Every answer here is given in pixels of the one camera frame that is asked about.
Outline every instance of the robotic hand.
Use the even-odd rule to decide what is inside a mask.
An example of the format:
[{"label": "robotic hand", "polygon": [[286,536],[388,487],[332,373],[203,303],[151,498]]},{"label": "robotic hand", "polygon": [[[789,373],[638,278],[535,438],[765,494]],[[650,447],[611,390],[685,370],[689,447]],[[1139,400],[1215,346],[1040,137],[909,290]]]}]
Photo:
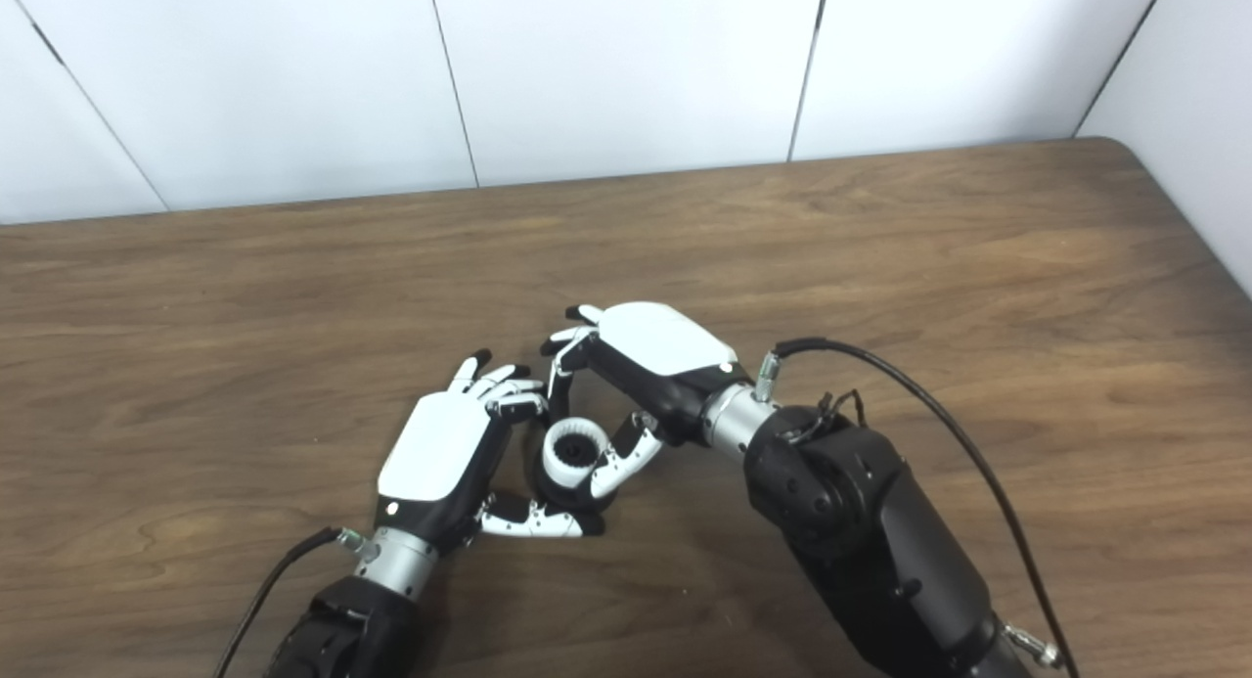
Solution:
[{"label": "robotic hand", "polygon": [[[359,563],[352,575],[313,598],[278,647],[267,677],[403,678],[411,673],[417,658],[417,598],[426,580],[439,559],[468,545],[480,530],[507,525],[488,512],[497,504],[488,483],[513,424],[547,410],[540,393],[543,384],[523,379],[526,367],[506,365],[478,378],[490,358],[486,349],[475,353],[457,369],[447,392],[417,402],[378,475],[373,539],[339,532],[337,540]],[[264,589],[254,608],[264,599]]]},{"label": "robotic hand", "polygon": [[[859,398],[859,424],[829,394],[819,407],[772,400],[780,358],[818,349],[818,339],[780,344],[754,383],[734,349],[664,304],[577,306],[566,315],[583,324],[541,348],[552,357],[553,419],[536,460],[541,498],[595,514],[660,442],[711,447],[742,464],[752,508],[782,532],[861,657],[889,677],[1027,678],[1014,644],[1040,665],[1064,664],[1055,647],[998,619],[987,583],[909,465],[864,425]],[[641,408],[611,442],[591,420],[563,419],[582,369]],[[1050,620],[1050,607],[1045,613]]]}]

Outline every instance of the black cable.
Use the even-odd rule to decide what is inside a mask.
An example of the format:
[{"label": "black cable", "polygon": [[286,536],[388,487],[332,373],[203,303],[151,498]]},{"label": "black cable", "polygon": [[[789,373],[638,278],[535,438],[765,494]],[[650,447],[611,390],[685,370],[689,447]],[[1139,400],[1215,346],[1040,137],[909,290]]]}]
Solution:
[{"label": "black cable", "polygon": [[230,667],[230,659],[234,658],[234,653],[239,649],[239,642],[243,640],[243,635],[248,633],[248,627],[252,625],[252,620],[257,618],[257,613],[260,612],[260,605],[265,603],[265,597],[268,597],[269,590],[274,589],[274,583],[278,578],[287,570],[292,563],[295,563],[304,554],[318,548],[318,545],[326,545],[333,543],[342,529],[327,527],[317,534],[313,534],[308,539],[292,545],[292,549],[278,562],[278,565],[273,570],[269,570],[269,575],[260,583],[260,588],[257,589],[255,597],[252,598],[252,603],[248,609],[243,613],[243,619],[239,620],[239,625],[235,628],[234,634],[230,640],[227,642],[227,649],[222,652],[222,659],[218,660],[218,668],[213,673],[213,678],[223,678],[227,674],[227,668]]},{"label": "black cable", "polygon": [[1079,678],[1078,663],[1074,660],[1073,652],[1069,650],[1069,642],[1065,639],[1065,633],[1060,629],[1060,620],[1057,619],[1057,613],[1052,608],[1052,600],[1048,599],[1048,590],[1044,589],[1043,577],[1039,574],[1039,568],[1034,563],[1034,555],[1030,553],[1030,544],[1025,540],[1025,532],[1022,529],[1022,523],[1018,520],[1013,504],[1004,492],[1004,487],[1000,487],[1000,482],[995,477],[995,473],[992,472],[992,465],[987,463],[982,452],[979,452],[978,447],[974,445],[974,440],[969,437],[969,433],[965,433],[965,429],[960,428],[957,419],[953,418],[953,415],[949,414],[942,403],[935,400],[930,393],[925,392],[925,389],[921,388],[921,384],[914,383],[909,375],[898,370],[890,362],[883,360],[883,358],[866,352],[866,349],[850,347],[850,344],[841,344],[839,340],[831,339],[795,339],[785,340],[785,343],[777,344],[774,347],[771,353],[776,354],[781,360],[781,358],[791,357],[791,354],[805,352],[836,352],[850,354],[850,357],[858,358],[860,362],[868,362],[869,365],[876,367],[876,369],[881,370],[883,374],[888,375],[888,378],[894,379],[896,383],[903,385],[904,389],[908,389],[914,398],[918,398],[918,400],[926,405],[926,409],[929,409],[931,414],[934,414],[939,420],[943,420],[948,432],[952,432],[953,437],[957,438],[957,442],[960,443],[960,447],[965,449],[965,454],[968,454],[969,459],[973,460],[974,468],[978,468],[978,472],[983,473],[983,478],[987,480],[987,487],[992,489],[992,495],[995,497],[997,504],[1000,505],[1000,512],[1004,514],[1004,522],[1008,524],[1009,532],[1012,532],[1013,539],[1018,545],[1018,553],[1022,554],[1022,563],[1025,565],[1025,574],[1030,579],[1030,585],[1034,589],[1035,598],[1039,600],[1039,609],[1043,610],[1043,618],[1048,622],[1048,629],[1050,629],[1052,635],[1057,642],[1057,647],[1064,657],[1065,670],[1069,673],[1070,678]]}]

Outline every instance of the white ring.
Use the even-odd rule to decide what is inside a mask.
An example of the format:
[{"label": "white ring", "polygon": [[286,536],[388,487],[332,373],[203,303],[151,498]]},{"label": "white ring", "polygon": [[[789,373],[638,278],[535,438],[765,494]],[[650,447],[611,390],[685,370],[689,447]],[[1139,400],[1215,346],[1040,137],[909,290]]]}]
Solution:
[{"label": "white ring", "polygon": [[595,463],[582,465],[570,465],[565,463],[556,455],[556,443],[561,438],[566,437],[586,437],[591,438],[592,443],[596,443],[596,458],[598,454],[608,450],[608,434],[605,429],[600,428],[595,420],[581,419],[577,415],[572,415],[570,419],[562,419],[552,424],[548,429],[547,437],[543,437],[543,472],[548,474],[552,482],[557,485],[563,487],[567,490],[572,490],[578,487],[578,483],[586,480],[595,468]]}]

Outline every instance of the wood grain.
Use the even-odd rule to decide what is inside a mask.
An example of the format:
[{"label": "wood grain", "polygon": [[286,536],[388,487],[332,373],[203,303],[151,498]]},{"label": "wood grain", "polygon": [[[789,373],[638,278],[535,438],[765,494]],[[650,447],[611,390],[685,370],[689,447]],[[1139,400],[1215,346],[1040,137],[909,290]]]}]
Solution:
[{"label": "wood grain", "polygon": [[[464,353],[541,367],[572,303],[671,303],[755,367],[830,334],[904,367],[1015,500],[1088,677],[1247,675],[1252,308],[1122,146],[1027,144],[0,231],[6,675],[204,675],[255,584],[364,525],[407,412]],[[575,409],[629,409],[583,380]],[[871,423],[1042,630],[990,497],[906,394],[835,357]],[[520,443],[500,487],[521,489]],[[665,452],[602,539],[483,538],[426,598],[422,675],[873,675],[747,508]],[[348,558],[319,552],[255,675]]]}]

